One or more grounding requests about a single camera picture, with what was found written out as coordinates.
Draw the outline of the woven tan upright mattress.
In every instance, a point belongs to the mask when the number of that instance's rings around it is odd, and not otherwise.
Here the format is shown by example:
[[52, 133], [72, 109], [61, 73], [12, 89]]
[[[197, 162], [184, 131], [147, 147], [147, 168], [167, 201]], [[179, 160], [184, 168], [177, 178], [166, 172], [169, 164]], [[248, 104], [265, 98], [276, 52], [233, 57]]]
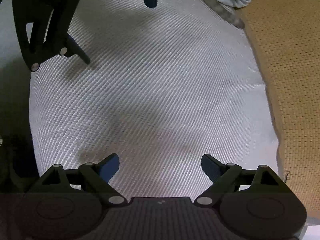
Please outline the woven tan upright mattress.
[[239, 10], [267, 86], [278, 165], [319, 217], [319, 0], [252, 0]]

